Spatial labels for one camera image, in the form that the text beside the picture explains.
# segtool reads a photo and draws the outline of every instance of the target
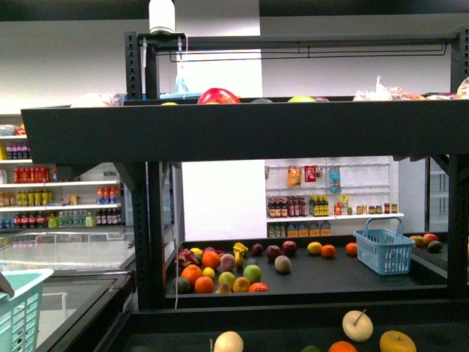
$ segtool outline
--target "white shelf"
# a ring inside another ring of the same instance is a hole
[[[28,136],[26,134],[20,135],[20,136],[0,136],[1,139],[27,139]]]
[[[9,212],[16,212],[16,211],[108,209],[108,208],[118,208],[118,207],[120,207],[120,203],[117,203],[117,204],[80,204],[80,205],[47,206],[47,207],[0,207],[0,213],[9,213]]]
[[[290,218],[267,218],[267,223],[270,222],[302,222],[302,221],[325,221],[325,220],[352,220],[352,219],[379,219],[389,217],[401,218],[403,213],[395,214],[365,214],[365,215],[336,215],[336,216],[298,216]]]
[[[64,186],[105,186],[118,185],[120,181],[76,181],[76,182],[48,182],[48,183],[3,183],[0,188],[39,188]]]
[[[8,159],[8,160],[0,160],[0,164],[32,164],[32,159]]]

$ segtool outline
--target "green apple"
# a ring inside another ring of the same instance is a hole
[[[296,95],[290,100],[288,100],[288,103],[314,103],[316,102],[316,99],[309,97],[308,95]]]
[[[251,284],[260,282],[262,278],[261,268],[257,265],[248,265],[244,268],[243,276],[248,279]]]
[[[371,319],[359,310],[352,310],[344,315],[342,328],[348,338],[355,342],[365,342],[373,334]]]
[[[235,281],[236,281],[236,276],[231,271],[225,271],[221,273],[218,278],[218,283],[219,284],[221,284],[222,282],[227,283],[230,290],[233,290],[233,285],[235,284]]]

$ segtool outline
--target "plastic basket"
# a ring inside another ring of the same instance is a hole
[[[396,231],[389,229],[369,229],[373,220],[396,219]],[[410,270],[412,249],[416,243],[402,233],[401,219],[391,216],[371,218],[364,230],[356,230],[358,260],[376,271],[379,275],[407,274]]]
[[[43,282],[51,269],[5,271],[15,295],[0,293],[0,352],[35,352]]]

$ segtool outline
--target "black tray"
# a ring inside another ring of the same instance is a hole
[[[245,246],[251,249],[255,243],[261,243],[264,249],[270,244],[281,247],[286,238],[267,238],[258,240],[243,240]],[[436,266],[427,263],[419,257],[413,256],[410,273],[382,276],[368,268],[356,257],[350,257],[345,252],[345,245],[355,241],[355,237],[321,236],[314,238],[295,238],[298,244],[297,254],[291,258],[292,271],[290,274],[279,274],[272,263],[267,262],[264,253],[255,257],[262,270],[262,282],[266,283],[270,291],[267,293],[231,293],[231,294],[179,294],[177,306],[185,307],[231,307],[274,304],[313,304],[317,302],[345,302],[363,300],[395,300],[412,299],[417,294],[426,298],[446,297],[445,273]],[[324,259],[312,256],[306,247],[312,241],[323,244],[331,243],[336,246],[336,256]],[[212,246],[232,252],[236,241],[203,241],[185,242],[183,248],[206,248]],[[246,260],[253,257],[250,250]],[[243,275],[242,269],[233,270],[236,277]],[[221,270],[216,271],[215,288]],[[175,265],[167,271],[166,279],[166,307],[174,307],[175,292],[171,282],[176,277]]]
[[[349,310],[364,307],[374,333],[365,343],[352,342],[341,320]],[[376,352],[387,330],[409,335],[418,351],[467,352],[468,312],[466,301],[442,300],[134,312],[116,322],[95,352],[208,352],[209,340],[228,330],[240,334],[245,352],[299,352],[310,344],[328,351],[339,340],[360,352]]]

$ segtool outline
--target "wall shelf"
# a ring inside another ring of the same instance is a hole
[[[267,218],[267,223],[272,222],[303,222],[303,221],[326,221],[326,220],[353,220],[353,219],[379,219],[389,217],[401,218],[404,216],[403,213],[395,214],[365,214],[365,215],[333,215],[333,216],[298,216],[290,218]]]

